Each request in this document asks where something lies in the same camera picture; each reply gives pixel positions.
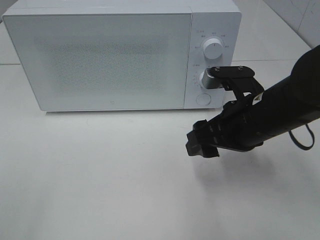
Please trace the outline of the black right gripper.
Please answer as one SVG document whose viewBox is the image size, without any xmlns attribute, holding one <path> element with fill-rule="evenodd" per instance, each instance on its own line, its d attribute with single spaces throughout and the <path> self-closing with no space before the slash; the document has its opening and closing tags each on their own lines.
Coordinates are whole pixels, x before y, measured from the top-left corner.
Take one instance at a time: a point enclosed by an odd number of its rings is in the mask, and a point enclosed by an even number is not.
<svg viewBox="0 0 320 240">
<path fill-rule="evenodd" d="M 210 120 L 199 120 L 192 126 L 185 144 L 191 157 L 215 158 L 218 149 L 248 152 L 264 144 L 261 134 L 254 130 L 255 123 L 248 113 L 251 107 L 261 102 L 263 94 L 250 94 L 240 101 L 229 101 L 222 112 Z"/>
</svg>

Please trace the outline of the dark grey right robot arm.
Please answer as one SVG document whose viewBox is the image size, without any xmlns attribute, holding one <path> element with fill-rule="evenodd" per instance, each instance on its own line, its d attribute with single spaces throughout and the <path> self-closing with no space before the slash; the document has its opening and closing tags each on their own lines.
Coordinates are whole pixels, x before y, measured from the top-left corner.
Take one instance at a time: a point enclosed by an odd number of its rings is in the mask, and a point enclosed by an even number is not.
<svg viewBox="0 0 320 240">
<path fill-rule="evenodd" d="M 320 49 L 306 52 L 288 77 L 268 89 L 246 66 L 208 68 L 202 84 L 221 86 L 233 92 L 235 100 L 216 117 L 193 125 L 187 134 L 187 154 L 213 158 L 219 149 L 248 152 L 320 117 Z"/>
</svg>

